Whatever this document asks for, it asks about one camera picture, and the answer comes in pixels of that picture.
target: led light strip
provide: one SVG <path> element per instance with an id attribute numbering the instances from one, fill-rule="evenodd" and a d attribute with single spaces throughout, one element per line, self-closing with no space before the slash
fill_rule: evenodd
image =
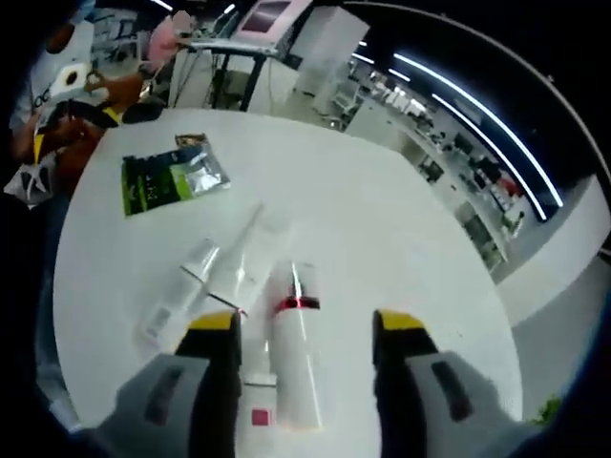
<path id="1" fill-rule="evenodd" d="M 357 54 L 356 52 L 352 53 L 352 57 L 356 57 L 357 59 L 361 59 L 363 62 L 367 62 L 368 64 L 373 64 L 373 61 L 368 57 L 364 57 L 361 54 Z"/>
<path id="2" fill-rule="evenodd" d="M 517 170 L 516 167 L 514 167 L 514 164 L 512 164 L 509 159 L 498 149 L 498 147 L 493 143 L 492 140 L 490 140 L 483 132 L 481 132 L 481 130 L 479 130 L 479 128 L 468 118 L 466 117 L 464 114 L 462 114 L 461 112 L 459 112 L 455 107 L 453 107 L 452 105 L 450 105 L 450 103 L 448 103 L 446 100 L 444 100 L 443 98 L 441 98 L 439 95 L 437 94 L 433 94 L 432 98 L 434 98 L 435 100 L 437 100 L 439 103 L 441 103 L 444 107 L 446 107 L 448 110 L 450 110 L 452 113 L 454 113 L 456 116 L 458 116 L 465 124 L 467 124 L 476 134 L 478 134 L 486 143 L 488 143 L 488 145 L 495 151 L 495 153 L 498 155 L 498 157 L 500 157 L 500 159 L 505 162 L 505 165 L 507 165 L 507 167 L 509 167 L 509 170 L 512 171 L 512 173 L 514 174 L 514 176 L 517 178 L 517 180 L 519 181 L 519 184 L 522 185 L 522 188 L 524 188 L 524 191 L 526 191 L 526 194 L 528 194 L 529 198 L 531 198 L 531 201 L 535 204 L 535 208 L 537 209 L 537 212 L 539 213 L 539 215 L 541 216 L 541 219 L 543 220 L 547 220 L 547 216 L 545 215 L 545 213 L 543 212 L 543 209 L 541 208 L 541 204 L 538 203 L 537 198 L 535 197 L 535 194 L 533 193 L 533 191 L 531 190 L 531 188 L 528 187 L 528 184 L 526 184 L 526 181 L 524 181 L 524 178 L 522 178 L 522 175 L 520 175 Z"/>
<path id="3" fill-rule="evenodd" d="M 389 69 L 389 72 L 390 72 L 390 73 L 392 73 L 392 74 L 394 74 L 395 76 L 398 76 L 399 78 L 401 78 L 401 79 L 403 79 L 403 80 L 407 81 L 408 83 L 411 81 L 411 80 L 410 80 L 410 78 L 409 78 L 408 76 L 405 76 L 404 74 L 399 73 L 399 72 L 398 72 L 397 70 L 395 70 L 395 69 Z"/>
<path id="4" fill-rule="evenodd" d="M 395 53 L 393 56 L 395 58 L 397 58 L 397 59 L 407 63 L 407 64 L 412 65 L 413 67 L 415 67 L 416 69 L 421 70 L 424 73 L 428 73 L 430 76 L 432 76 L 432 77 L 438 79 L 439 81 L 441 81 L 442 83 L 450 86 L 452 89 L 454 89 L 459 94 L 461 94 L 463 97 L 465 97 L 467 100 L 469 100 L 471 103 L 473 103 L 482 112 L 484 112 L 492 121 L 495 122 L 495 124 L 498 127 L 500 127 L 503 130 L 503 132 L 505 132 L 505 134 L 507 134 L 509 136 L 509 138 L 517 145 L 517 147 L 522 151 L 522 153 L 524 153 L 524 155 L 528 158 L 528 160 L 530 160 L 531 164 L 533 164 L 533 166 L 535 167 L 537 172 L 541 175 L 541 178 L 543 178 L 543 181 L 545 182 L 545 184 L 547 185 L 548 189 L 550 190 L 550 193 L 552 193 L 552 196 L 554 197 L 554 200 L 556 201 L 557 206 L 561 207 L 562 205 L 564 205 L 563 202 L 562 202 L 562 199 L 560 198 L 558 190 L 552 184 L 552 180 L 547 176 L 547 174 L 545 173 L 545 171 L 543 170 L 541 165 L 538 163 L 538 161 L 535 159 L 533 154 L 528 150 L 528 148 L 526 148 L 526 145 L 524 145 L 524 143 L 522 143 L 522 141 L 517 137 L 517 135 L 514 134 L 509 129 L 509 127 L 507 127 L 507 125 L 498 118 L 498 116 L 496 116 L 496 114 L 491 112 L 485 105 L 483 105 L 479 100 L 477 100 L 472 95 L 467 93 L 464 89 L 456 86 L 452 81 L 450 81 L 448 78 L 442 76 L 441 74 L 439 74 L 437 72 L 434 72 L 433 70 L 429 69 L 428 67 L 425 67 L 422 64 L 419 64 L 418 62 L 415 62 L 415 61 L 413 61 L 411 59 L 408 59 L 404 55 Z"/>
<path id="5" fill-rule="evenodd" d="M 166 8 L 168 11 L 172 11 L 174 10 L 174 8 L 172 8 L 171 6 L 169 6 L 167 3 L 162 2 L 161 0 L 151 0 L 153 3 L 157 3 L 160 7 L 164 7 Z"/>

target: white shirt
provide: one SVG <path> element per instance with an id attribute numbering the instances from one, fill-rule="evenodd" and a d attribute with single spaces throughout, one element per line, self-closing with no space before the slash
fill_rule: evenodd
<path id="1" fill-rule="evenodd" d="M 13 132 L 18 131 L 28 122 L 33 111 L 49 100 L 49 89 L 62 68 L 75 62 L 91 61 L 93 43 L 94 25 L 83 21 L 74 26 L 73 36 L 61 52 L 51 54 L 43 50 L 12 113 L 10 128 Z"/>

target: white round table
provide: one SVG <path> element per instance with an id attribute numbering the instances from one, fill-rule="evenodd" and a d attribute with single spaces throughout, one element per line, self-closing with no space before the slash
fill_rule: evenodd
<path id="1" fill-rule="evenodd" d="M 122 157 L 169 151 L 174 135 L 201 132 L 232 187 L 126 218 Z M 152 291 L 158 293 L 154 286 L 203 237 L 232 240 L 257 201 L 293 220 L 289 254 L 316 266 L 328 326 L 325 353 L 333 361 L 327 388 L 333 437 L 297 441 L 283 456 L 313 456 L 303 444 L 314 443 L 328 456 L 338 450 L 379 456 L 371 364 L 376 308 L 406 310 L 422 320 L 440 351 L 455 353 L 494 386 L 504 415 L 521 417 L 516 348 L 495 285 L 453 215 L 404 158 L 296 121 L 168 110 L 158 121 L 104 136 L 64 223 L 54 279 L 55 336 L 85 426 L 113 411 L 121 385 L 155 354 L 135 332 Z"/>

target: yellow object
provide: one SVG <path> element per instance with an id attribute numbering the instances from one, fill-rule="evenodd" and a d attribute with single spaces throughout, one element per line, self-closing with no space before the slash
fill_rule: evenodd
<path id="1" fill-rule="evenodd" d="M 42 148 L 42 140 L 44 137 L 44 134 L 38 134 L 34 137 L 34 165 L 38 165 L 38 159 L 40 159 L 40 150 Z"/>
<path id="2" fill-rule="evenodd" d="M 118 114 L 112 108 L 110 108 L 110 107 L 105 108 L 104 110 L 102 110 L 102 112 L 104 112 L 106 115 L 110 116 L 115 123 L 117 123 L 117 124 L 121 123 L 121 121 L 119 120 Z"/>
<path id="3" fill-rule="evenodd" d="M 211 313 L 210 315 L 204 315 L 199 317 L 189 325 L 189 330 L 198 329 L 202 331 L 211 330 L 229 330 L 231 327 L 231 319 L 235 312 L 218 312 Z"/>
<path id="4" fill-rule="evenodd" d="M 382 317 L 382 325 L 385 331 L 398 331 L 402 329 L 424 329 L 424 324 L 409 313 L 395 312 L 392 310 L 378 310 Z"/>

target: green plant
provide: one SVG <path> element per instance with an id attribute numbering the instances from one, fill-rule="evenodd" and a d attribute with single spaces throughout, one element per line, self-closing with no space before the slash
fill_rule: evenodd
<path id="1" fill-rule="evenodd" d="M 547 400 L 545 405 L 538 410 L 538 417 L 534 419 L 532 423 L 541 426 L 549 425 L 552 420 L 554 420 L 554 417 L 556 417 L 561 404 L 562 400 L 559 397 L 552 395 L 550 399 Z"/>

